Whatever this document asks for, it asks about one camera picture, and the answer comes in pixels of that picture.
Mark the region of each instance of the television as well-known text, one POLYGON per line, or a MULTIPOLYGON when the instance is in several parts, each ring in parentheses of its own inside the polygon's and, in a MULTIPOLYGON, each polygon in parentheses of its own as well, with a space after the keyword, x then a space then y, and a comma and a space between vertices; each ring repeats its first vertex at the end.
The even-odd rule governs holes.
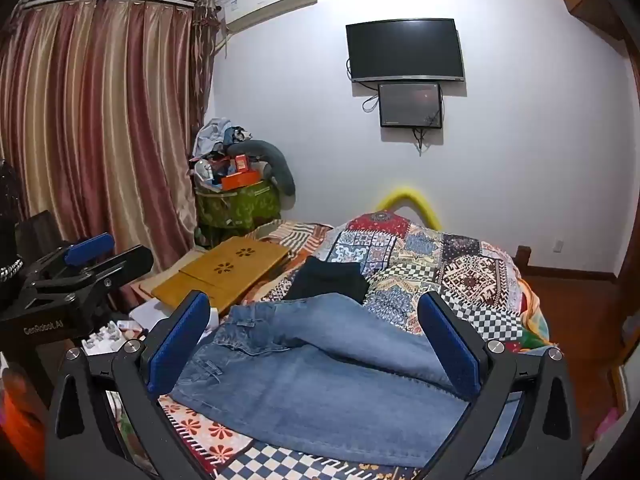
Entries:
POLYGON ((460 40, 450 19, 347 25, 352 81, 464 81, 460 40))

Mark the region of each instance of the patchwork bedspread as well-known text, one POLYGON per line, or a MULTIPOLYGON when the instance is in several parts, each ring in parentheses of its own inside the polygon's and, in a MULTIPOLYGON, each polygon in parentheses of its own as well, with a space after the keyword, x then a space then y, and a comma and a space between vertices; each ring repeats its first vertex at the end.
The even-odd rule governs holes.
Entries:
MULTIPOLYGON (((485 340, 499 339, 511 351, 548 344, 538 298, 511 257, 489 243, 427 229, 385 211, 332 230, 275 221, 249 236, 289 247, 290 263, 276 280, 254 287, 245 301, 281 300, 299 264, 313 253, 331 262, 359 262, 370 283, 364 308, 408 332, 421 333, 418 299, 436 290, 485 340)), ((416 473, 274 448, 169 397, 161 397, 160 403, 184 443, 218 480, 410 480, 416 473)))

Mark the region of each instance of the silver bolt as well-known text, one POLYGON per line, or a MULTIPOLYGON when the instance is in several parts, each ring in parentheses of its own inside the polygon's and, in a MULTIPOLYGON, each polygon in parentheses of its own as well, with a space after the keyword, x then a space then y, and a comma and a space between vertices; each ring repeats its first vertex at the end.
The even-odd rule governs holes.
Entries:
POLYGON ((554 361, 559 361, 560 359, 562 359, 562 352, 557 348, 550 348, 549 357, 551 357, 554 361))
POLYGON ((486 345, 494 354, 501 354, 504 352, 504 345, 500 341, 489 341, 486 345))
POLYGON ((80 355, 80 349, 79 348, 72 348, 71 350, 67 350, 66 351, 66 358, 69 359, 70 361, 73 361, 79 355, 80 355))
POLYGON ((124 351, 127 354, 133 354, 134 352, 140 350, 141 346, 142 345, 140 344, 140 341, 138 341, 137 339, 131 339, 124 343, 124 351))

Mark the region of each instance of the white air conditioner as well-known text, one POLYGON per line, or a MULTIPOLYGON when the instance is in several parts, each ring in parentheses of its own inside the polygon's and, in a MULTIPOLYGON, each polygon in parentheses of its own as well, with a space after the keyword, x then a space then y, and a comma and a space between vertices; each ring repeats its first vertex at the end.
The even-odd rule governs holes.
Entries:
POLYGON ((316 3, 318 0, 231 0, 225 4, 226 28, 239 32, 290 10, 316 3))

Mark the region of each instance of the television screen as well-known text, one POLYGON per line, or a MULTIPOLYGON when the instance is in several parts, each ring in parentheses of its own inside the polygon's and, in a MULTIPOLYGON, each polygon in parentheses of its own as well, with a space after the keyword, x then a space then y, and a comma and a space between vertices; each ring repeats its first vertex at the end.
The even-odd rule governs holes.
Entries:
POLYGON ((389 20, 347 25, 353 81, 464 81, 453 20, 389 20))

